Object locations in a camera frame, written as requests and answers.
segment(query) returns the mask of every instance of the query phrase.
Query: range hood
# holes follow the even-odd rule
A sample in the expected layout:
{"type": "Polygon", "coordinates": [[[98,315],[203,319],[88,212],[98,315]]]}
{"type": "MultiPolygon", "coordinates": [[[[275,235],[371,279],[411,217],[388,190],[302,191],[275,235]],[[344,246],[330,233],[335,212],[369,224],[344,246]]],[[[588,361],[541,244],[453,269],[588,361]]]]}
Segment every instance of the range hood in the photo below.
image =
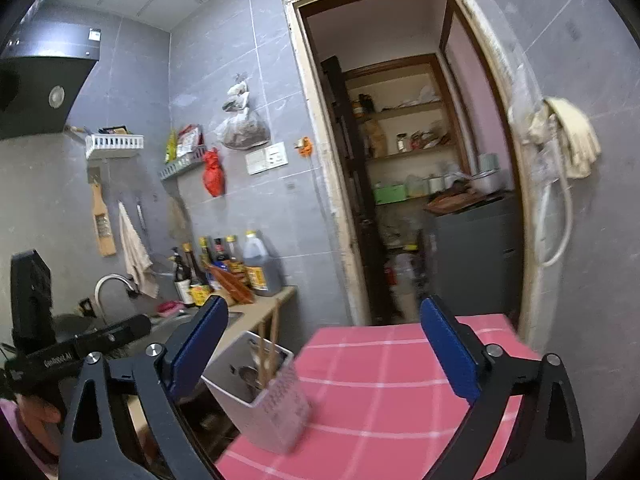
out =
{"type": "Polygon", "coordinates": [[[100,59],[100,29],[33,20],[0,56],[0,140],[61,132],[100,59]]]}

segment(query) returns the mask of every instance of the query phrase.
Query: pink tablecloth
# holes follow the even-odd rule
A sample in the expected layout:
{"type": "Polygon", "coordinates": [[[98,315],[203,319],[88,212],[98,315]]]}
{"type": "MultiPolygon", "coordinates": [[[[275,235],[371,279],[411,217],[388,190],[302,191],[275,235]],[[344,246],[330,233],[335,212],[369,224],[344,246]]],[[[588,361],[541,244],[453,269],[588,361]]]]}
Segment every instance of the pink tablecloth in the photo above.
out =
{"type": "MultiPolygon", "coordinates": [[[[536,358],[502,315],[458,319],[483,343],[536,358]]],[[[419,324],[324,328],[302,349],[296,370],[313,405],[300,441],[281,456],[240,436],[217,464],[226,480],[419,480],[468,409],[419,324]]],[[[477,478],[500,460],[519,402],[511,398],[477,478]]]]}

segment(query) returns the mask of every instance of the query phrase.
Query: metal screw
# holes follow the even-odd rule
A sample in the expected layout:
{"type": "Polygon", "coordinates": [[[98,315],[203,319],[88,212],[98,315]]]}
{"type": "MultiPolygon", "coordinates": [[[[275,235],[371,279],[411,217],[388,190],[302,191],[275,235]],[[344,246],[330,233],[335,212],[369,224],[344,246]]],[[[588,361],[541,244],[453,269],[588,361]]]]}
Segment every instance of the metal screw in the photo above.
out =
{"type": "Polygon", "coordinates": [[[162,345],[160,343],[151,343],[145,350],[145,354],[149,357],[155,357],[160,352],[162,352],[162,345]]]}
{"type": "Polygon", "coordinates": [[[562,362],[556,354],[549,354],[546,356],[546,361],[553,366],[559,366],[562,362]]]}
{"type": "Polygon", "coordinates": [[[100,352],[91,352],[87,357],[84,358],[84,360],[90,365],[95,365],[101,357],[102,354],[100,352]]]}
{"type": "Polygon", "coordinates": [[[500,357],[504,353],[504,350],[502,350],[502,347],[500,345],[491,343],[490,345],[486,346],[486,352],[491,357],[500,357]]]}

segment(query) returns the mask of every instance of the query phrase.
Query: green box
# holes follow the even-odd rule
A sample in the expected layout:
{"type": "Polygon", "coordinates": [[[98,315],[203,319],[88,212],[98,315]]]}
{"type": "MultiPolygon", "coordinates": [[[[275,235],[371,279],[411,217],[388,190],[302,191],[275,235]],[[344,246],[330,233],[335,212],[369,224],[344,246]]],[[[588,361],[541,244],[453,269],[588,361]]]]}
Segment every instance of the green box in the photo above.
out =
{"type": "Polygon", "coordinates": [[[373,190],[373,196],[376,199],[376,204],[402,202],[402,200],[406,200],[406,187],[404,184],[379,187],[373,190]]]}

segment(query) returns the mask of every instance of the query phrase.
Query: curved faucet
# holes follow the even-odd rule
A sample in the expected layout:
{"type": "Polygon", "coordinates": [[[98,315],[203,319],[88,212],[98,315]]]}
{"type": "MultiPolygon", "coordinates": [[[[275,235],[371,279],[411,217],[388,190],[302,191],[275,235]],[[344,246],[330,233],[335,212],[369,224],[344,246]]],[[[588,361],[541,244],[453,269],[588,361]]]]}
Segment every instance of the curved faucet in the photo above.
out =
{"type": "Polygon", "coordinates": [[[104,309],[100,304],[100,290],[102,286],[109,280],[118,280],[119,282],[124,283],[124,285],[127,287],[127,296],[129,296],[130,298],[136,298],[140,295],[138,286],[135,283],[133,283],[132,278],[125,278],[123,275],[115,274],[115,273],[107,274],[106,276],[101,277],[100,280],[98,280],[98,283],[95,284],[94,297],[95,297],[95,304],[98,306],[98,309],[102,316],[102,320],[105,322],[105,324],[107,323],[107,319],[104,315],[104,309]]]}

